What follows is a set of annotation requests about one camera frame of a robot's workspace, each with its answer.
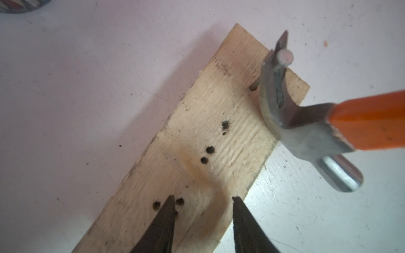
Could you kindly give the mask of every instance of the orange handle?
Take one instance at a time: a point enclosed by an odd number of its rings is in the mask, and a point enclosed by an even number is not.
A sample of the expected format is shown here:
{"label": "orange handle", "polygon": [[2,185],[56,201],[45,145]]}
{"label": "orange handle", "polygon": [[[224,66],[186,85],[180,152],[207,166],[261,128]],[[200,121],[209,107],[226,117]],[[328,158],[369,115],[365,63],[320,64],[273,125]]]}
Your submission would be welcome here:
{"label": "orange handle", "polygon": [[355,149],[405,147],[405,90],[337,104],[329,123]]}

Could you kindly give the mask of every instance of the white table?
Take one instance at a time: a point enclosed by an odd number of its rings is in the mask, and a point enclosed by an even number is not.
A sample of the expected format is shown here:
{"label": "white table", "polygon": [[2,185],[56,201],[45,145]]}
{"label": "white table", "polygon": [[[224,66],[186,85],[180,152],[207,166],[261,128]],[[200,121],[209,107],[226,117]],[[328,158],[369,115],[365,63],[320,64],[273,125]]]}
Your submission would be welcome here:
{"label": "white table", "polygon": [[[1,252],[70,252],[236,22],[268,48],[289,30],[304,105],[405,88],[404,1],[199,2],[0,15]],[[405,252],[404,149],[347,157],[350,194],[271,155],[245,203],[282,252]],[[231,226],[216,252],[233,247]]]}

